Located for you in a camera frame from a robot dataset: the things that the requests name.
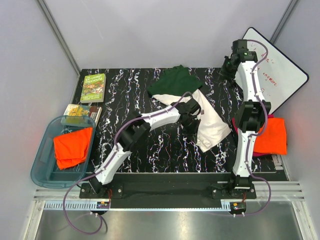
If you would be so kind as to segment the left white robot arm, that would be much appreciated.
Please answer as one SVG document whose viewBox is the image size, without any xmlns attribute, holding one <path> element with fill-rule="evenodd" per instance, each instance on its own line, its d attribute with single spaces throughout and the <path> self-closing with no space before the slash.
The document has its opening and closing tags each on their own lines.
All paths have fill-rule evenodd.
<svg viewBox="0 0 320 240">
<path fill-rule="evenodd" d="M 168 124 L 179 123 L 182 133 L 193 143 L 197 142 L 202 108 L 193 98 L 187 102 L 174 102 L 164 109 L 150 113 L 135 113 L 116 133 L 111 152 L 89 179 L 90 192 L 97 198 L 108 193 L 118 168 L 133 151 L 142 145 L 149 132 Z"/>
</svg>

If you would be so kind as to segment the white and green t-shirt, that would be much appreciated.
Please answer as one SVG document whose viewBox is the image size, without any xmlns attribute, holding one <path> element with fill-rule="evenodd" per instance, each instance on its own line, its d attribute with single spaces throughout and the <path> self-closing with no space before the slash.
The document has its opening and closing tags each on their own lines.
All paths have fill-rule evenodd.
<svg viewBox="0 0 320 240">
<path fill-rule="evenodd" d="M 187 67 L 180 65 L 163 70 L 159 79 L 147 88 L 147 92 L 166 106 L 177 102 L 184 93 L 192 93 L 201 107 L 197 117 L 200 124 L 195 144 L 205 153 L 227 137 L 231 130 L 200 91 L 202 85 Z"/>
</svg>

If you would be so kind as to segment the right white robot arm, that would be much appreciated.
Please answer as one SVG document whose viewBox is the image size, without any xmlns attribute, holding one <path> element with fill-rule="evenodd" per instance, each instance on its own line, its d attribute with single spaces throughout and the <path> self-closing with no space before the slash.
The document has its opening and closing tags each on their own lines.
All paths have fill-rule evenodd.
<svg viewBox="0 0 320 240">
<path fill-rule="evenodd" d="M 247 39 L 233 41 L 231 49 L 230 56 L 224 57 L 220 74 L 231 83 L 238 75 L 243 91 L 243 103 L 234 116 L 238 143 L 235 163 L 227 184 L 228 195 L 236 199 L 252 188 L 254 145 L 256 138 L 267 128 L 271 103 L 265 100 L 258 77 L 258 65 L 264 58 L 258 60 L 257 53 L 248 49 Z"/>
</svg>

